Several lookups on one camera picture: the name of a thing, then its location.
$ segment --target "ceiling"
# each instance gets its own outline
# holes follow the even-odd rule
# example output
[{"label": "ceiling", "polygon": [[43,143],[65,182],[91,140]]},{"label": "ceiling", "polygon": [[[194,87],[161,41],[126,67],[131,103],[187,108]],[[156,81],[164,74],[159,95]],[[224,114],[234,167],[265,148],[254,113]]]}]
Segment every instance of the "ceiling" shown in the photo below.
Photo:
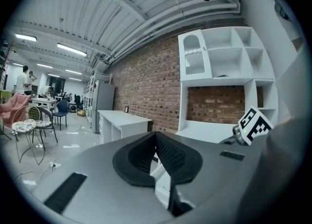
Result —
[{"label": "ceiling", "polygon": [[[5,32],[14,50],[31,63],[50,65],[50,73],[87,80],[95,69],[125,57],[138,46],[194,20],[239,13],[239,0],[24,0]],[[17,39],[15,33],[37,37]],[[61,43],[87,53],[83,57],[57,47]]]}]

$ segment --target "red brick wall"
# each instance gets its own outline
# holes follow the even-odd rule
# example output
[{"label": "red brick wall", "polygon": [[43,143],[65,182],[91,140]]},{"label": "red brick wall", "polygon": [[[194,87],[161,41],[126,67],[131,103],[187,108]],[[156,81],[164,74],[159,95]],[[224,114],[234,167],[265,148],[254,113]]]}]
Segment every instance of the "red brick wall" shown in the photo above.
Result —
[{"label": "red brick wall", "polygon": [[[217,20],[196,29],[244,25],[241,19]],[[184,28],[179,34],[191,30],[194,28]],[[117,87],[114,110],[123,111],[129,106],[129,113],[154,121],[153,131],[175,133],[178,129],[180,65],[177,35],[160,38],[105,71],[113,74],[113,84]]]},{"label": "red brick wall", "polygon": [[244,112],[243,86],[188,88],[187,120],[237,124]]}]

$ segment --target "wire chair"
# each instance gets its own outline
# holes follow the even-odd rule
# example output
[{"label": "wire chair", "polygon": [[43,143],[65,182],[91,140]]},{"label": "wire chair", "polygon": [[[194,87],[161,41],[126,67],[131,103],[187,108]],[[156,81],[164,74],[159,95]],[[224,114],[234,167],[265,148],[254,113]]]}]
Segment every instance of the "wire chair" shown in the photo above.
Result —
[{"label": "wire chair", "polygon": [[[33,135],[32,138],[34,139],[34,132],[36,132],[36,131],[33,131],[33,130],[35,130],[35,128],[37,127],[39,121],[40,121],[40,111],[35,106],[24,106],[24,107],[20,108],[13,116],[12,129],[13,129],[14,136],[15,136],[15,139],[16,139],[16,150],[17,150],[17,153],[18,153],[19,162],[21,162],[21,159],[22,159],[23,155],[29,149],[32,150],[37,165],[39,165],[43,161],[43,159],[44,159],[45,150],[44,150],[44,154],[43,154],[43,157],[42,157],[41,161],[38,163],[38,161],[36,159],[35,152],[34,152],[33,147],[31,145],[31,138],[30,138],[30,134],[32,132],[32,135]],[[25,134],[26,140],[27,140],[28,145],[29,145],[29,148],[27,150],[25,150],[23,152],[23,154],[19,157],[19,150],[18,150],[19,139],[18,139],[18,136],[20,134]],[[43,146],[43,144],[41,143],[41,141],[40,141],[40,139],[39,139],[39,137],[37,135],[37,132],[36,132],[36,136],[37,136],[37,138],[39,140],[39,143]]]}]

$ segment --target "white floor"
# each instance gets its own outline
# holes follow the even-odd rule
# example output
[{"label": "white floor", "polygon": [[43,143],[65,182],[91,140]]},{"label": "white floor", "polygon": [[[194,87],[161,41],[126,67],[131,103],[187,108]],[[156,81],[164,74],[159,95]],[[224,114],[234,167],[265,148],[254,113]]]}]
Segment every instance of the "white floor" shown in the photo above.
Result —
[{"label": "white floor", "polygon": [[[12,177],[18,184],[24,185],[30,191],[40,184],[48,175],[53,173],[51,167],[53,163],[56,165],[56,167],[53,168],[54,171],[58,169],[58,166],[62,166],[62,164],[76,154],[100,144],[100,136],[99,134],[93,133],[92,129],[89,128],[87,118],[77,116],[76,113],[69,113],[67,115],[67,127],[65,127],[65,118],[62,118],[61,131],[59,130],[59,126],[54,125],[54,127],[58,143],[56,143],[53,131],[50,132],[50,130],[46,130],[46,137],[44,137],[44,135],[42,136],[46,151],[40,165],[37,165],[31,149],[23,155],[21,162],[19,162],[16,140],[14,135],[10,133],[10,129],[5,128],[4,132],[9,135],[12,140],[9,140],[5,136],[0,137],[2,156],[7,162],[8,170],[12,173]],[[18,151],[19,156],[21,156],[22,153],[29,148],[29,145],[24,134],[18,135],[18,139]],[[34,137],[33,148],[37,161],[40,162],[44,152],[36,135]]]}]

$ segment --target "blue chair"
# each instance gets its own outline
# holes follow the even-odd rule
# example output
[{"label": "blue chair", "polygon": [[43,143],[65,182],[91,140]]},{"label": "blue chair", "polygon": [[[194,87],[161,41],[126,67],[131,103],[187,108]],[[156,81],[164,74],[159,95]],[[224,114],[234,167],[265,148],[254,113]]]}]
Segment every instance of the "blue chair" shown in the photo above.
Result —
[{"label": "blue chair", "polygon": [[58,125],[59,125],[59,130],[60,130],[60,125],[61,125],[61,119],[62,117],[65,116],[65,124],[67,127],[67,114],[68,114],[68,101],[66,100],[61,100],[58,104],[57,104],[57,108],[58,108],[58,112],[53,113],[53,116],[58,118]]}]

